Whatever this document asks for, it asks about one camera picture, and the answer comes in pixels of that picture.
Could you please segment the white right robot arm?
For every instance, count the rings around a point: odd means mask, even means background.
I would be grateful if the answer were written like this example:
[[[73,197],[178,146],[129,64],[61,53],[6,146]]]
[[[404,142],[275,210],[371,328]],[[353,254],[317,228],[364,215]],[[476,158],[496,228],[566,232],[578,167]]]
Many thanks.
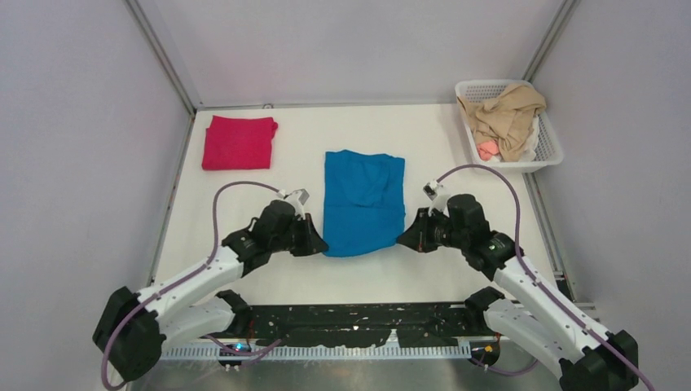
[[[609,331],[544,281],[513,239],[491,229],[472,195],[452,196],[445,210],[418,209],[397,242],[418,253],[460,250],[493,282],[465,300],[468,329],[508,337],[549,369],[561,389],[631,390],[639,384],[636,340]]]

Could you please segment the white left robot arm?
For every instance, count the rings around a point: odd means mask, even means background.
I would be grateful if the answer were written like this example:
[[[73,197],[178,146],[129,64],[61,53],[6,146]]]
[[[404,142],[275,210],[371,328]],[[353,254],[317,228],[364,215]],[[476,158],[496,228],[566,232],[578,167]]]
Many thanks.
[[[229,292],[198,302],[223,285],[266,265],[275,253],[308,257],[328,250],[311,215],[287,200],[271,201],[248,226],[217,239],[211,255],[162,283],[133,292],[118,288],[92,336],[103,354],[101,376],[108,390],[113,367],[125,383],[145,375],[169,348],[224,331],[243,336],[250,317]]]

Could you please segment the blue t shirt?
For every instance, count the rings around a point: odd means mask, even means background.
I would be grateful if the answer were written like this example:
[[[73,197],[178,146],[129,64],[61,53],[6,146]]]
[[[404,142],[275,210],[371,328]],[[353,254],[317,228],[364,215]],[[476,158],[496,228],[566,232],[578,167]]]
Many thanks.
[[[325,153],[327,257],[357,257],[396,244],[405,225],[405,167],[403,158],[387,154]]]

